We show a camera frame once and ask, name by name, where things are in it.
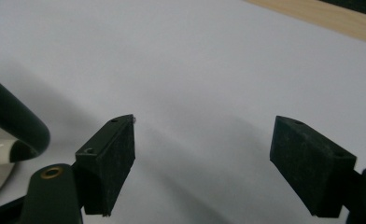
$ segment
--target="white table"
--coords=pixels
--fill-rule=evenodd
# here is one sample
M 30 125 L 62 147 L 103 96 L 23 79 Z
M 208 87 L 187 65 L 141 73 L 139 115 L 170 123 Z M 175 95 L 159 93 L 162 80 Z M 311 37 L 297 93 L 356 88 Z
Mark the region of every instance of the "white table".
M 112 217 L 84 223 L 345 223 L 311 217 L 269 161 L 276 115 L 366 168 L 366 43 L 244 1 L 0 1 L 0 82 L 49 126 L 0 205 L 133 113 Z

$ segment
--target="brass insert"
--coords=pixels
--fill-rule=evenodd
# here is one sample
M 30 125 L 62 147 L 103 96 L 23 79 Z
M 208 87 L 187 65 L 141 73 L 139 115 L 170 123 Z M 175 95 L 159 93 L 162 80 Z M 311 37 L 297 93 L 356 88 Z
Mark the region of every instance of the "brass insert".
M 52 179 L 58 175 L 60 175 L 63 171 L 63 168 L 60 166 L 54 166 L 54 167 L 50 167 L 49 169 L 43 171 L 43 173 L 41 173 L 41 178 L 43 179 Z

